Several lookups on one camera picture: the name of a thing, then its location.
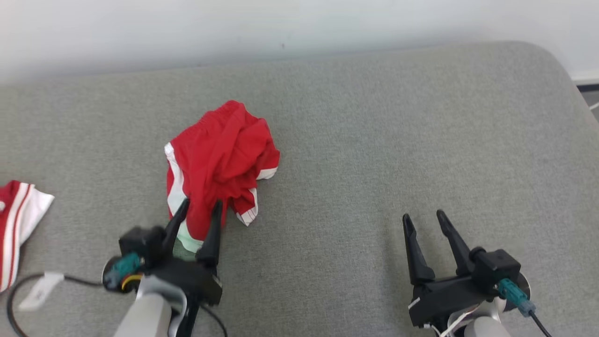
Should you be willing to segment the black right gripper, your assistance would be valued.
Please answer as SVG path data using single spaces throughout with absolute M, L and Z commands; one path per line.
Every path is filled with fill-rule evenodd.
M 409 307 L 411 324 L 422 328 L 430 323 L 436 328 L 447 328 L 449 318 L 484 301 L 499 296 L 493 286 L 484 292 L 472 281 L 474 265 L 470 260 L 470 248 L 451 223 L 445 211 L 437 210 L 436 216 L 443 235 L 448 239 L 456 262 L 458 277 L 434 281 L 436 274 L 430 268 L 417 241 L 417 232 L 409 214 L 404 214 L 402 224 L 410 283 L 413 286 L 413 303 Z

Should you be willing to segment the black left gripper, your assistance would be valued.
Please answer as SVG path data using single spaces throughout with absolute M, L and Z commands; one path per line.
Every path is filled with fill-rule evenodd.
M 173 254 L 177 233 L 182 222 L 186 220 L 189 203 L 188 198 L 184 199 L 165 228 L 163 253 L 167 255 Z M 196 262 L 172 257 L 153 267 L 152 275 L 181 288 L 186 294 L 197 297 L 210 306 L 218 305 L 222 299 L 223 289 L 220 280 L 211 270 L 216 270 L 219 264 L 222 215 L 223 202 L 217 200 L 212 208 L 207 236 L 196 252 Z

